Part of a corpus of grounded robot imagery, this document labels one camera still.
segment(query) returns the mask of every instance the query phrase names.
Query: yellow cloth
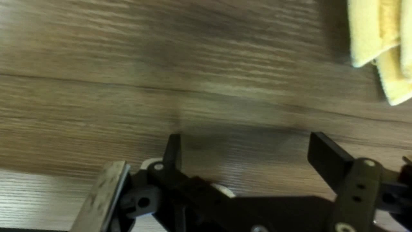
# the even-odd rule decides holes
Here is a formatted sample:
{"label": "yellow cloth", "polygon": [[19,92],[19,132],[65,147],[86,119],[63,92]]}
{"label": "yellow cloth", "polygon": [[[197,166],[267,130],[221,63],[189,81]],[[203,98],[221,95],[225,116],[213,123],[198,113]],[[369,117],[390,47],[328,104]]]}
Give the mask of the yellow cloth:
{"label": "yellow cloth", "polygon": [[412,78],[412,0],[401,0],[401,71]]}
{"label": "yellow cloth", "polygon": [[349,0],[354,67],[361,67],[399,45],[400,0]]}
{"label": "yellow cloth", "polygon": [[412,98],[412,0],[349,0],[354,67],[376,59],[391,105]]}

